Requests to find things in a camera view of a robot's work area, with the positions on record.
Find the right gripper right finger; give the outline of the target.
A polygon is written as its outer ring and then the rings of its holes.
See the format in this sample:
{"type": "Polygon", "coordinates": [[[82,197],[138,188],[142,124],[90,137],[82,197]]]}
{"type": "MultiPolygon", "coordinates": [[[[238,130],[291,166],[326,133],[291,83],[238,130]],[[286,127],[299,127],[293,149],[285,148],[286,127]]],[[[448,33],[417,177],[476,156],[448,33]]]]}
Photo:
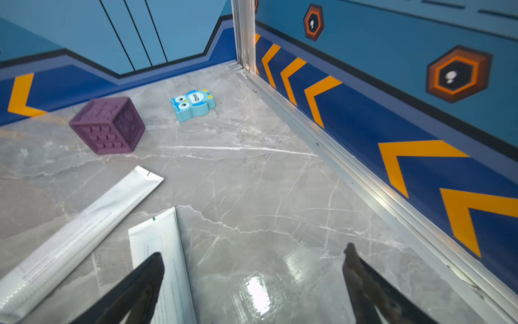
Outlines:
{"type": "Polygon", "coordinates": [[[354,244],[344,250],[342,271],[357,323],[435,323],[367,262],[354,244]]]}

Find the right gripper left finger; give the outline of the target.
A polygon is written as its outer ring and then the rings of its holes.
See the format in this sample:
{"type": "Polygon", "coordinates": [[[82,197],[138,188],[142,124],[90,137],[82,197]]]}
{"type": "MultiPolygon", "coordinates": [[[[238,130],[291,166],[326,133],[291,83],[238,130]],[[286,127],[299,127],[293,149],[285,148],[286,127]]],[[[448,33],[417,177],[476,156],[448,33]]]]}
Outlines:
{"type": "Polygon", "coordinates": [[[150,323],[164,273],[163,258],[155,252],[73,322],[150,323]]]}

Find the dark blue cap tube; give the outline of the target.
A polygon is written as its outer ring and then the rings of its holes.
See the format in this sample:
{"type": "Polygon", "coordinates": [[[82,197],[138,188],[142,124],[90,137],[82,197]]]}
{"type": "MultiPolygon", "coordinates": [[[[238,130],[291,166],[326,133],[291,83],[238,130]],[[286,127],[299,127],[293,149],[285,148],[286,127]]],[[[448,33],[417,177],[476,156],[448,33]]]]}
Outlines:
{"type": "Polygon", "coordinates": [[[196,323],[188,268],[176,209],[172,207],[128,230],[134,268],[159,252],[165,268],[152,323],[196,323]]]}

